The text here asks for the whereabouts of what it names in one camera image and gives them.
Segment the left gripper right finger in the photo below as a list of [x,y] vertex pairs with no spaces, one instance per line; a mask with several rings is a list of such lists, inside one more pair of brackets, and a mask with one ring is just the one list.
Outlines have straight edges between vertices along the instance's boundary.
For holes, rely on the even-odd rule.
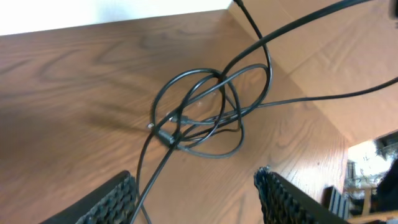
[[266,224],[346,223],[268,167],[260,167],[255,172],[254,185]]

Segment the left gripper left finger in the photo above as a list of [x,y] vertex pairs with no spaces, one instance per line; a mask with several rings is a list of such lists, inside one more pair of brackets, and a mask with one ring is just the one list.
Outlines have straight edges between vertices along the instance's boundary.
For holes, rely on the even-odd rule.
[[42,224],[129,223],[136,198],[135,178],[124,170]]

